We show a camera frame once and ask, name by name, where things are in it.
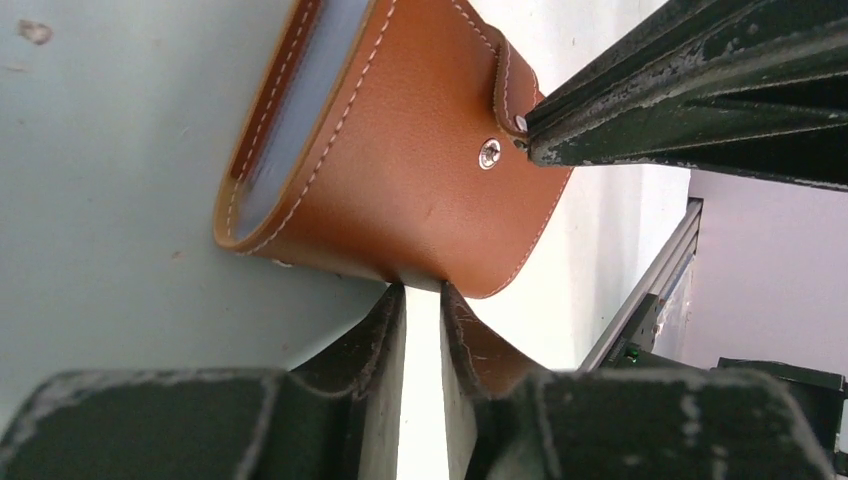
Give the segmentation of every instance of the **robotic claw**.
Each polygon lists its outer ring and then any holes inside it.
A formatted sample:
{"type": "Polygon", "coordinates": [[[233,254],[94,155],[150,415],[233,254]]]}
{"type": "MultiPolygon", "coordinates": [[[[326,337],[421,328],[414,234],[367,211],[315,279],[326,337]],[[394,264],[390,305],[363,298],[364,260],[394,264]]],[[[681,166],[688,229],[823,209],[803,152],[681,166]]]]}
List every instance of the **robotic claw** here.
{"type": "MultiPolygon", "coordinates": [[[[540,166],[657,163],[845,191],[846,65],[840,0],[672,0],[531,112],[515,141],[540,166]]],[[[450,284],[441,299],[452,479],[848,473],[835,450],[844,376],[658,357],[642,333],[657,295],[628,299],[577,373],[515,350],[450,284]]],[[[291,372],[55,376],[0,440],[0,478],[395,478],[403,339],[392,285],[291,372]]]]}

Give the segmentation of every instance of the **brown leather case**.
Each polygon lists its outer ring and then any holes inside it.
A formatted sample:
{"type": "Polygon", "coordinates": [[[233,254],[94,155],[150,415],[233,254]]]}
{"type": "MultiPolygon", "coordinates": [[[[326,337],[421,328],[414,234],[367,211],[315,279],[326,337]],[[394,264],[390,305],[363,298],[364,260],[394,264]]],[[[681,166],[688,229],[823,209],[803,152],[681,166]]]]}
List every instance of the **brown leather case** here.
{"type": "Polygon", "coordinates": [[[525,138],[516,116],[542,99],[535,74],[465,0],[369,4],[276,206],[234,237],[246,178],[321,3],[303,0],[289,16],[221,184],[216,241],[340,274],[497,293],[530,256],[571,171],[542,170],[516,146],[525,138]],[[484,169],[490,139],[500,158],[484,169]]]}

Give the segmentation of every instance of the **leather wallet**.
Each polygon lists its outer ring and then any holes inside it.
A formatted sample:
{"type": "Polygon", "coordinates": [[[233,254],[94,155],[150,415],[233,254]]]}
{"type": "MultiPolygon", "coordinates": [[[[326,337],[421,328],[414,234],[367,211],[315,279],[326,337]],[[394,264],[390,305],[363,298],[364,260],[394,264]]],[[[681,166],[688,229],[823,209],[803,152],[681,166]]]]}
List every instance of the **leather wallet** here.
{"type": "Polygon", "coordinates": [[[527,62],[465,0],[296,2],[221,183],[216,242],[493,295],[571,174],[527,159],[522,116],[541,99],[527,62]]]}

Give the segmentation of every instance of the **table surface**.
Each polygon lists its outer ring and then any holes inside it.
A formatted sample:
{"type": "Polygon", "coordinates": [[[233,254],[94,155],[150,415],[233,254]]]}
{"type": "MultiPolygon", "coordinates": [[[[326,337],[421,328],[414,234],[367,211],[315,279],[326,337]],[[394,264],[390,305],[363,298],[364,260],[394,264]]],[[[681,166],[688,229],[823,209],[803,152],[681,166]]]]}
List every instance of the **table surface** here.
{"type": "MultiPolygon", "coordinates": [[[[218,182],[291,3],[0,3],[0,425],[58,370],[295,366],[379,296],[380,283],[212,240],[218,182]],[[18,37],[20,19],[52,39],[18,37]]],[[[662,2],[472,3],[550,92],[662,2]]],[[[577,170],[522,273],[472,307],[540,363],[576,366],[682,217],[688,179],[577,170]]],[[[438,302],[409,293],[405,398],[438,388],[438,302]]]]}

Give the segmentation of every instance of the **wallet opening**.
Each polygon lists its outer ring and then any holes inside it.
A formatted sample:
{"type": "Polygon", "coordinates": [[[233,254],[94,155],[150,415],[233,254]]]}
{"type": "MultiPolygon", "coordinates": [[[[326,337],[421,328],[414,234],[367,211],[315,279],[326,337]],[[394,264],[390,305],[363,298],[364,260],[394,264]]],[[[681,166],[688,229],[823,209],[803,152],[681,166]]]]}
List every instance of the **wallet opening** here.
{"type": "MultiPolygon", "coordinates": [[[[323,0],[300,63],[270,122],[265,148],[245,179],[234,229],[236,241],[254,232],[280,200],[304,145],[356,48],[357,33],[371,0],[323,0]]],[[[297,21],[292,28],[302,28],[297,21]]]]}

